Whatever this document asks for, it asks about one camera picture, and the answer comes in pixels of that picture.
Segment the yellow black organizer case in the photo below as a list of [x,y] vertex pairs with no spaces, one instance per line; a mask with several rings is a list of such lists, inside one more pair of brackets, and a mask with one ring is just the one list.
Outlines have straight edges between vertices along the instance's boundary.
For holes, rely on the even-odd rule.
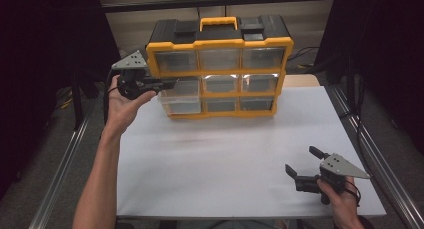
[[156,23],[147,44],[156,78],[196,77],[201,112],[172,119],[272,116],[294,41],[279,15]]

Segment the black horizontal bar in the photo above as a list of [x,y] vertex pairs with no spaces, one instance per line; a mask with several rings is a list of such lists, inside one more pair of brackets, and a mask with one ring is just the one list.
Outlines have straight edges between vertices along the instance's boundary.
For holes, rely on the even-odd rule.
[[268,3],[288,3],[288,2],[309,2],[323,0],[175,0],[175,1],[159,1],[146,3],[120,3],[106,4],[100,10],[104,13],[120,13],[133,11],[152,11],[166,9],[183,9],[183,8],[201,8],[215,6],[232,6],[232,5],[248,5],[248,4],[268,4]]

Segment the clear plastic drawer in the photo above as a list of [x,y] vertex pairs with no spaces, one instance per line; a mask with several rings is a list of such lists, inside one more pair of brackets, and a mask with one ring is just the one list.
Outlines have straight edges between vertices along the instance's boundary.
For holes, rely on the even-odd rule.
[[179,78],[173,89],[160,92],[159,101],[168,115],[201,112],[200,86],[196,77]]

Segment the black stand post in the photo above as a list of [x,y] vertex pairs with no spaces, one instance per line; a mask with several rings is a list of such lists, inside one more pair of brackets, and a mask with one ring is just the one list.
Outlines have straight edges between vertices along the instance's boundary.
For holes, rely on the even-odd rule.
[[73,73],[71,78],[71,90],[72,90],[72,99],[73,99],[74,114],[75,114],[74,130],[77,130],[83,122],[84,115],[83,115],[80,87],[79,87],[76,72]]

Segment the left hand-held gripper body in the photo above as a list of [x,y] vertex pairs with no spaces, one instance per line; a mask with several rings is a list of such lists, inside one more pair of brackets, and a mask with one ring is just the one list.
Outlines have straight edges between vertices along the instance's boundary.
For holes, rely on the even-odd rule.
[[147,63],[139,50],[114,63],[112,69],[120,72],[118,91],[129,100],[157,88],[157,80],[147,75]]

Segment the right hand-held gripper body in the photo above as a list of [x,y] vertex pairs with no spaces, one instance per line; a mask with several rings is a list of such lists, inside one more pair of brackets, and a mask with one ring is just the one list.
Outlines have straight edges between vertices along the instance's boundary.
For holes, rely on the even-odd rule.
[[[362,179],[371,178],[370,174],[336,153],[329,154],[328,158],[322,159],[319,170],[320,173],[315,176],[299,176],[297,174],[297,178],[294,179],[294,182],[297,191],[320,194],[321,203],[324,205],[329,205],[330,199],[319,188],[317,184],[318,179],[327,182],[336,193],[342,193],[344,191],[352,193],[352,191],[348,190],[345,186],[345,178],[347,176]],[[356,186],[355,188],[357,204],[359,204],[361,200],[361,193]]]

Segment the aluminium rail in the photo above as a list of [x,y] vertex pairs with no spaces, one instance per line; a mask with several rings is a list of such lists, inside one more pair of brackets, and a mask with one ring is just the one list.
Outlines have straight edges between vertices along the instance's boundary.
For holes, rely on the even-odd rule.
[[385,183],[385,187],[380,186],[380,190],[385,193],[389,191],[396,203],[393,209],[399,207],[401,218],[406,220],[407,229],[424,229],[424,217],[421,215],[419,208],[409,195],[405,187],[394,174],[383,154],[372,139],[367,128],[362,123],[360,117],[353,113],[353,109],[348,105],[348,99],[340,86],[331,86],[330,91],[334,94],[340,104],[345,118],[347,118],[355,130],[357,137],[357,145],[360,152],[366,152],[373,164],[376,166],[378,173]]
[[88,125],[88,118],[84,118],[81,124],[73,132],[70,142],[65,150],[64,156],[59,167],[53,177],[49,188],[39,205],[28,229],[45,229],[50,219],[51,213],[59,197],[63,183],[68,174],[72,161],[81,143]]

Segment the person's left hand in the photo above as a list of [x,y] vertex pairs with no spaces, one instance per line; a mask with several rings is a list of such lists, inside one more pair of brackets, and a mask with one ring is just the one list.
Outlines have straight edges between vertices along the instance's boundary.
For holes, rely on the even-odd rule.
[[118,76],[112,78],[108,90],[108,117],[103,129],[104,133],[112,135],[122,135],[136,118],[139,108],[157,95],[155,91],[148,91],[137,99],[129,100],[119,93],[117,79]]

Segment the person's right hand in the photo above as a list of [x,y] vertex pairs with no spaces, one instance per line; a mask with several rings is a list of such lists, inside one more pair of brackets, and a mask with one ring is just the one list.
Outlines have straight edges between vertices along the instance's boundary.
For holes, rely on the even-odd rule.
[[321,179],[317,180],[319,188],[329,197],[334,221],[338,224],[351,224],[357,219],[357,199],[354,179],[345,178],[345,186],[349,192],[336,193],[333,188]]

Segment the black curtain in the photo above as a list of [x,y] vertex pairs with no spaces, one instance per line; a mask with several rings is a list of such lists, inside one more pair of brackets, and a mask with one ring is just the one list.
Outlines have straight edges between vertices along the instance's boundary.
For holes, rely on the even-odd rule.
[[315,62],[356,68],[424,155],[424,0],[333,0]]
[[0,199],[37,150],[63,87],[95,97],[120,58],[100,0],[0,0]]

